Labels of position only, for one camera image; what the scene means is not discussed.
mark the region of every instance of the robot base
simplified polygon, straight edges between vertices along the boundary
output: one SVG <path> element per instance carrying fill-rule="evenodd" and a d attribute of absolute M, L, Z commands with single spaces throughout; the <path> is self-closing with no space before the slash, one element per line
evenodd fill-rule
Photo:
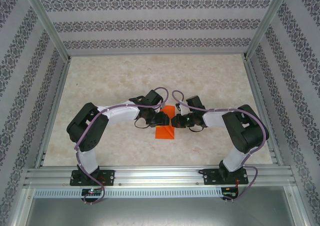
<path fill-rule="evenodd" d="M 100 170 L 99 167 L 90 174 L 103 186 L 113 186 L 115 181 L 114 170 Z M 71 173 L 70 186 L 98 186 L 96 182 L 85 175 L 81 169 L 73 170 Z"/>
<path fill-rule="evenodd" d="M 230 173 L 230 175 L 226 179 L 223 179 L 221 177 L 219 168 L 206 168 L 199 170 L 199 173 L 203 175 L 203 181 L 205 185 L 232 185 L 236 183 L 249 183 L 247 171 L 244 168 Z"/>

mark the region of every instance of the beige floor surface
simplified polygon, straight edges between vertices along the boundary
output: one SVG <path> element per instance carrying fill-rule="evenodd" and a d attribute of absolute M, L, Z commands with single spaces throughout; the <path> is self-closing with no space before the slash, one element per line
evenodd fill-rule
<path fill-rule="evenodd" d="M 119 104 L 164 86 L 186 97 L 199 95 L 207 108 L 249 104 L 257 111 L 240 55 L 161 55 L 72 58 L 50 142 L 45 166 L 76 165 L 74 144 L 66 127 L 81 107 Z M 167 105 L 174 105 L 170 96 Z M 231 150 L 225 128 L 201 133 L 176 129 L 174 140 L 155 139 L 155 129 L 137 129 L 133 121 L 107 127 L 96 147 L 99 165 L 213 165 Z M 272 163 L 268 146 L 248 163 Z"/>

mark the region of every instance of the orange block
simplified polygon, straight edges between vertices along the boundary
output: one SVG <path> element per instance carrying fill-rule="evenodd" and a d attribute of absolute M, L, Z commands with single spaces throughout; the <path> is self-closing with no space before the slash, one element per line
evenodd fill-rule
<path fill-rule="evenodd" d="M 176 115 L 176 107 L 175 106 L 164 106 L 163 109 L 160 111 L 164 112 L 170 120 Z M 174 127 L 171 127 L 171 123 L 169 126 L 159 126 L 155 128 L 156 134 L 155 138 L 156 139 L 174 139 L 175 134 L 174 134 Z"/>

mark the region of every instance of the metal plate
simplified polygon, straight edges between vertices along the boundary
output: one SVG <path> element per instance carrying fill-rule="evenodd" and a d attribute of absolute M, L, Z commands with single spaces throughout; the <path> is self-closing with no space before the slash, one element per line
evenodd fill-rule
<path fill-rule="evenodd" d="M 79 170 L 73 170 L 71 173 L 70 186 L 98 186 L 96 182 L 80 180 Z M 115 181 L 114 170 L 100 170 L 97 180 L 102 183 L 103 186 L 113 186 Z"/>
<path fill-rule="evenodd" d="M 238 184 L 248 184 L 247 171 L 242 168 L 237 174 L 232 175 L 232 178 L 227 181 L 223 181 L 222 177 L 219 175 L 219 169 L 217 168 L 206 168 L 199 170 L 199 173 L 203 175 L 203 181 L 205 185 L 230 185 L 236 184 L 238 179 Z"/>

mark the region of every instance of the robotic arm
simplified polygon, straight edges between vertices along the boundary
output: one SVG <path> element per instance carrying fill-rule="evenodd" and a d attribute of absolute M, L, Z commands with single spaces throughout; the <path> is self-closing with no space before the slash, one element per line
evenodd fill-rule
<path fill-rule="evenodd" d="M 78 170 L 80 173 L 77 176 L 82 178 L 82 181 L 90 182 L 90 179 L 83 172 L 85 171 L 97 179 L 99 167 L 95 147 L 107 126 L 140 118 L 144 118 L 145 123 L 150 127 L 169 125 L 169 117 L 164 112 L 160 112 L 164 103 L 163 98 L 155 90 L 151 90 L 145 97 L 131 98 L 120 106 L 96 107 L 93 103 L 85 104 L 66 129 L 72 142 L 77 143 L 80 140 L 88 127 L 87 121 L 91 122 L 100 112 L 104 112 L 96 118 L 78 145 Z"/>
<path fill-rule="evenodd" d="M 230 181 L 233 175 L 242 169 L 244 162 L 249 156 L 257 150 L 264 140 L 264 134 L 259 124 L 247 114 L 257 119 L 258 116 L 249 105 L 238 107 L 239 111 L 209 111 L 202 104 L 198 96 L 186 99 L 188 107 L 177 103 L 176 107 L 180 111 L 172 120 L 171 125 L 176 128 L 201 126 L 202 129 L 207 127 L 226 127 L 234 147 L 228 156 L 219 164 L 219 175 L 224 182 Z M 263 125 L 266 132 L 266 140 L 269 133 Z"/>
<path fill-rule="evenodd" d="M 165 100 L 156 92 L 160 88 L 165 89 L 167 92 Z M 68 125 L 67 133 L 71 141 L 76 143 L 75 150 L 78 160 L 78 170 L 72 172 L 70 184 L 74 186 L 100 185 L 102 187 L 102 197 L 90 204 L 97 203 L 103 199 L 105 195 L 104 186 L 107 185 L 105 178 L 109 177 L 111 179 L 111 184 L 109 185 L 113 185 L 114 171 L 106 177 L 106 172 L 102 172 L 103 170 L 99 169 L 96 161 L 95 147 L 99 143 L 105 128 L 117 122 L 138 120 L 140 118 L 144 118 L 146 124 L 150 127 L 170 124 L 169 117 L 164 112 L 160 112 L 160 108 L 164 106 L 169 93 L 166 88 L 160 88 L 151 90 L 145 97 L 131 98 L 115 106 L 96 107 L 93 103 L 87 103 Z M 180 114 L 177 114 L 171 120 L 173 127 L 191 128 L 198 125 L 202 129 L 217 126 L 227 128 L 234 147 L 229 155 L 220 162 L 218 172 L 215 173 L 215 178 L 211 181 L 224 185 L 233 184 L 235 179 L 238 181 L 238 173 L 245 171 L 243 169 L 245 161 L 252 153 L 259 150 L 269 138 L 266 127 L 249 105 L 242 105 L 237 109 L 207 110 L 198 96 L 186 99 L 187 104 L 185 104 L 183 99 L 179 101 L 174 96 L 174 92 L 180 91 L 172 92 L 172 96 L 178 101 L 176 107 Z M 204 178 L 206 178 L 207 175 L 203 172 L 204 170 L 199 171 L 199 173 L 204 174 Z M 83 200 L 88 203 L 86 196 L 84 196 Z"/>

